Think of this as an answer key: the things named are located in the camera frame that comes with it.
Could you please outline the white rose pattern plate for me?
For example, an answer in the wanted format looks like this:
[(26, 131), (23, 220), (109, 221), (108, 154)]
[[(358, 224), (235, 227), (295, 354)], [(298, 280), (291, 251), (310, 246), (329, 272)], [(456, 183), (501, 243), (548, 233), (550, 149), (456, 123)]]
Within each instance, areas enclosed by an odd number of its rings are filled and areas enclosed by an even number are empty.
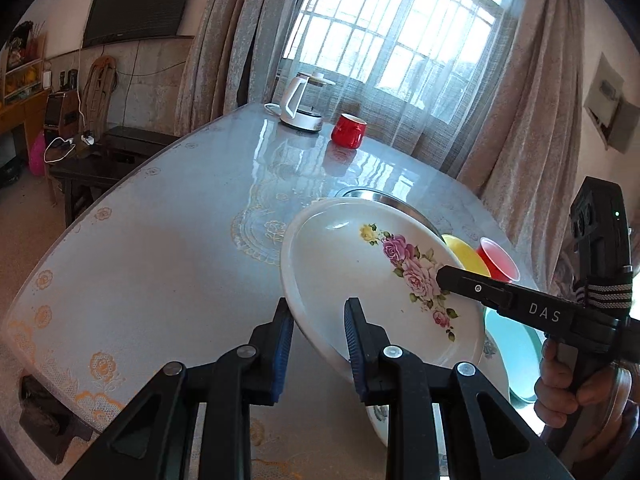
[(482, 309), (436, 281), (460, 260), (408, 214), (360, 198), (324, 198), (286, 228), (281, 281), (296, 323), (320, 356), (352, 379), (344, 307), (358, 298), (367, 321), (392, 344), (431, 364), (480, 362)]

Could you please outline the red plastic bowl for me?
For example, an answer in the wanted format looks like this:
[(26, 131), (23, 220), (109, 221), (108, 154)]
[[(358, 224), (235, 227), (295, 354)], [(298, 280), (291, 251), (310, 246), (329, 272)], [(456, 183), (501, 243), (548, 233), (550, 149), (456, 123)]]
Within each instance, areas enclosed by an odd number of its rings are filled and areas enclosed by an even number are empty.
[(486, 264), (489, 274), (494, 280), (517, 283), (521, 279), (520, 269), (514, 260), (494, 240), (482, 237), (476, 252)]

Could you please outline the yellow plastic bowl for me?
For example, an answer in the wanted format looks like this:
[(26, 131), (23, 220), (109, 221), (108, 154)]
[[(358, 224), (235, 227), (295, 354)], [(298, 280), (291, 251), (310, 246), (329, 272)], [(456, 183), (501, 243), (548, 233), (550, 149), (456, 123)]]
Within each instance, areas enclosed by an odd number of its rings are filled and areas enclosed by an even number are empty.
[(484, 263), (484, 260), (480, 258), (480, 255), (469, 244), (450, 234), (444, 234), (442, 239), (460, 260), (465, 270), (486, 276), (486, 278), (490, 277), (486, 263)]

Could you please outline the stainless steel bowl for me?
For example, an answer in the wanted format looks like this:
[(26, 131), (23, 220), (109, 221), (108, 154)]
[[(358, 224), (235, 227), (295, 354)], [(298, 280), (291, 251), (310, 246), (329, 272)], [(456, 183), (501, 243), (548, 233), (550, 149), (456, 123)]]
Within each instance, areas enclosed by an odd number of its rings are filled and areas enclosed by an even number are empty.
[(434, 224), (428, 220), (424, 214), (421, 214), (413, 206), (407, 204), (403, 200), (393, 196), (392, 194), (385, 193), (383, 191), (375, 190), (374, 188), (364, 188), (363, 186), (352, 186), (351, 188), (342, 188), (335, 194), (336, 197), (351, 197), (361, 198), (362, 200), (368, 200), (369, 202), (375, 202), (390, 206), (397, 209), (404, 214), (408, 214), (417, 222), (420, 222), (427, 227), (437, 237), (442, 238), (442, 233), (434, 226)]

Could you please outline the turquoise plastic plate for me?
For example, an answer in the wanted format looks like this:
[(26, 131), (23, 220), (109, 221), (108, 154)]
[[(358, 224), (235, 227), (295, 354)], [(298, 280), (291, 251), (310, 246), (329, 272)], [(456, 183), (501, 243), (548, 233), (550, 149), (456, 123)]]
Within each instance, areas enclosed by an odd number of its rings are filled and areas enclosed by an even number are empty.
[(538, 333), (494, 310), (486, 312), (485, 326), (500, 351), (512, 404), (516, 408), (534, 404), (542, 345)]

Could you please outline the red ceramic mug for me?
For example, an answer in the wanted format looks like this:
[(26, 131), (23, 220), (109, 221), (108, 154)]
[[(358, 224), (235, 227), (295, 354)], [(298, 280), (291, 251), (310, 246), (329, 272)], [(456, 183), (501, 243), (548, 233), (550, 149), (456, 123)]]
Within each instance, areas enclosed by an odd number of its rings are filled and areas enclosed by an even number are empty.
[(341, 114), (331, 133), (331, 140), (341, 148), (356, 150), (360, 148), (367, 123), (354, 115)]

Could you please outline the white glass electric kettle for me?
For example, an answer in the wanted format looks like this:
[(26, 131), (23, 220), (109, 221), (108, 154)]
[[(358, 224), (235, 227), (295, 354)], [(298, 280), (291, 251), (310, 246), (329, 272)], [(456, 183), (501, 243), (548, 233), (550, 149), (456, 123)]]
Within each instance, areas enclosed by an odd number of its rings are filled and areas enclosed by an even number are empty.
[(277, 116), (282, 124), (309, 133), (317, 133), (323, 125), (324, 111), (319, 107), (322, 94), (336, 85), (324, 73), (298, 72), (288, 83), (277, 103), (266, 103), (265, 110)]

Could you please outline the dark low side table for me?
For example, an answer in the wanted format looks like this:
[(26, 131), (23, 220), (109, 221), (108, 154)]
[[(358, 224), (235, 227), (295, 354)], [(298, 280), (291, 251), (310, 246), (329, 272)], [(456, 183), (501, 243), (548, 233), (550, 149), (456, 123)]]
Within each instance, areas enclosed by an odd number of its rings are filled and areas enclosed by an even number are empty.
[(84, 154), (71, 154), (62, 162), (55, 162), (49, 174), (61, 185), (66, 226), (128, 174), (177, 140), (165, 133), (117, 126), (107, 130)]

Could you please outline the white sheer window curtain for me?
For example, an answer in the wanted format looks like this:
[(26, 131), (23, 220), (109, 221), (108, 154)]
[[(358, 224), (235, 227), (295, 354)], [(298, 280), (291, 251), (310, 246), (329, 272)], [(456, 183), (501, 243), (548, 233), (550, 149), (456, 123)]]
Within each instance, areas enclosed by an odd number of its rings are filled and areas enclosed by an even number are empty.
[(300, 0), (277, 71), (326, 76), (309, 105), (455, 176), (488, 114), (521, 0)]

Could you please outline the wooden cabinet with shelf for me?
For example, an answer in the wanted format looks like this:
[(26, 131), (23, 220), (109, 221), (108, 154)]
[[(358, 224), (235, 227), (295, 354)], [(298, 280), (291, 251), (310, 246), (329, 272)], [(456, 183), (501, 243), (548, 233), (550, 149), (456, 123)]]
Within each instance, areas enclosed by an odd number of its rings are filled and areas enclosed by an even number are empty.
[(49, 91), (43, 83), (41, 29), (21, 22), (1, 49), (1, 183), (20, 175), (43, 127)]

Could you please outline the black wall television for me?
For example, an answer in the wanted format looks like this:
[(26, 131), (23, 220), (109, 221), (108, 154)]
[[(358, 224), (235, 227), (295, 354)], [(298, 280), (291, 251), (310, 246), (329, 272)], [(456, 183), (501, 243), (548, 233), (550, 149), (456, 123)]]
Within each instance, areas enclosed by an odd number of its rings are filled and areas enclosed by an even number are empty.
[(186, 0), (92, 0), (85, 48), (178, 35)]

